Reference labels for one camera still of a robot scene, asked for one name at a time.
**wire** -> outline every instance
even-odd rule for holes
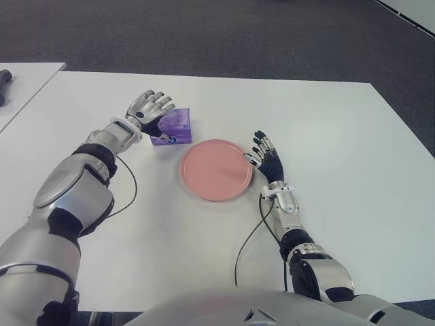
[[[260,194],[260,197],[258,198],[258,208],[260,209],[260,215],[261,215],[261,218],[262,218],[262,222],[264,224],[266,224],[267,229],[269,230],[269,232],[272,234],[273,238],[277,242],[278,247],[281,248],[281,242],[278,240],[278,237],[275,235],[275,233],[273,233],[271,227],[269,226],[269,224],[266,221],[266,217],[263,217],[263,211],[262,211],[262,208],[261,208],[261,199],[264,199],[264,197],[262,197],[261,194]],[[287,284],[287,262],[285,260],[284,260],[284,290],[285,290],[285,292],[288,291],[288,284]]]
[[[265,216],[263,216],[263,211],[260,207],[260,215],[262,220],[255,226],[255,228],[251,231],[251,233],[249,234],[249,236],[247,236],[245,242],[242,244],[242,247],[240,247],[239,253],[237,254],[237,258],[236,258],[236,264],[234,265],[234,283],[237,286],[237,266],[239,264],[239,258],[240,258],[240,254],[242,254],[243,249],[245,248],[245,245],[247,244],[247,242],[249,241],[249,239],[252,237],[252,235],[255,233],[255,231],[260,227],[260,225],[264,222],[264,220],[266,219],[266,217],[268,217],[268,215],[271,213],[273,205],[274,205],[275,200],[272,201],[271,207],[269,208],[267,214]]]
[[[260,216],[261,216],[261,221],[255,226],[255,228],[251,231],[251,233],[249,234],[249,236],[246,238],[245,242],[242,244],[242,247],[239,250],[239,253],[237,254],[237,258],[236,258],[236,264],[234,265],[234,283],[237,286],[237,266],[239,264],[239,258],[240,258],[240,254],[242,252],[242,250],[245,248],[245,245],[247,244],[247,242],[249,241],[249,239],[252,237],[252,235],[255,233],[255,231],[260,227],[261,223],[264,223],[267,227],[267,230],[269,231],[270,234],[272,234],[273,238],[275,239],[275,242],[278,244],[279,247],[281,247],[281,243],[279,242],[278,237],[275,235],[275,233],[273,233],[271,227],[269,226],[269,224],[266,221],[266,218],[268,217],[268,215],[271,213],[273,206],[275,205],[275,199],[273,198],[271,207],[269,208],[268,212],[266,215],[264,215],[262,207],[261,207],[261,199],[265,199],[264,197],[260,196],[258,197],[258,209],[260,211]],[[287,282],[287,262],[284,262],[284,290],[287,292],[288,291],[288,282]]]
[[[284,261],[284,291],[287,292],[288,291],[288,286],[287,286],[287,262],[285,260]]]
[[[110,214],[107,218],[112,217],[118,213],[121,213],[124,209],[127,209],[135,201],[136,196],[137,196],[137,181],[136,181],[136,177],[135,177],[133,171],[128,167],[127,163],[124,162],[124,160],[122,158],[120,158],[118,156],[118,159],[119,159],[119,161],[121,161],[123,163],[123,165],[125,165],[127,170],[130,172],[131,177],[133,178],[133,181],[135,182],[135,195],[133,196],[133,199],[126,206],[122,207],[119,211],[116,211],[115,213]]]
[[[260,196],[258,197],[258,209],[260,210],[260,215],[261,215],[262,222],[266,225],[267,229],[268,229],[269,232],[272,234],[272,236],[273,236],[273,238],[275,239],[275,241],[276,241],[276,243],[278,244],[278,246],[281,246],[281,243],[279,242],[278,237],[275,235],[275,233],[273,233],[273,231],[272,231],[271,227],[269,226],[269,224],[267,224],[267,222],[266,222],[266,217],[263,216],[263,210],[262,210],[262,208],[261,208],[261,199],[264,199],[264,197],[262,197],[261,194],[260,194]],[[272,206],[271,206],[270,211],[272,210],[273,205],[275,205],[275,199],[273,199],[273,201],[272,201]]]

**white table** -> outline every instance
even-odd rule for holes
[[[0,107],[0,132],[54,74],[64,67],[63,62],[0,63],[0,70],[7,69],[13,76],[4,94],[6,101]]]
[[[194,142],[249,149],[273,140],[310,235],[350,272],[356,293],[392,302],[435,297],[433,157],[370,84],[59,72],[0,136],[0,240],[31,212],[50,171],[88,133],[153,88],[190,107]],[[81,310],[142,311],[175,295],[231,287],[235,256],[260,220],[265,179],[237,199],[208,202],[181,183],[189,145],[122,154],[139,183],[134,205],[80,240]],[[133,194],[119,164],[115,209]],[[264,228],[242,255],[243,287],[283,288],[282,261]]]

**robot forearm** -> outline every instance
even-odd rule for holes
[[[0,324],[62,325],[77,308],[77,238],[110,213],[107,188],[118,153],[141,138],[134,120],[117,118],[90,134],[50,174],[27,223],[0,248]]]

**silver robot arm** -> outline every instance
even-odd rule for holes
[[[401,309],[373,295],[355,295],[346,269],[316,244],[298,217],[293,189],[284,181],[283,167],[275,147],[261,131],[255,132],[253,151],[244,154],[268,179],[262,197],[273,203],[273,231],[280,241],[280,254],[290,267],[295,293],[324,302],[378,325],[433,325],[414,312]]]
[[[88,139],[50,174],[33,201],[29,220],[0,247],[0,325],[68,325],[77,310],[77,239],[106,219],[117,155],[141,140],[163,139],[157,123],[174,108],[163,93],[147,91]]]

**purple tissue box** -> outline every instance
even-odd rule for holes
[[[172,143],[150,137],[154,146],[172,145],[172,144],[190,144],[192,142],[192,133],[190,131],[190,109],[174,109],[166,114],[158,123],[159,129],[165,134],[175,139]]]

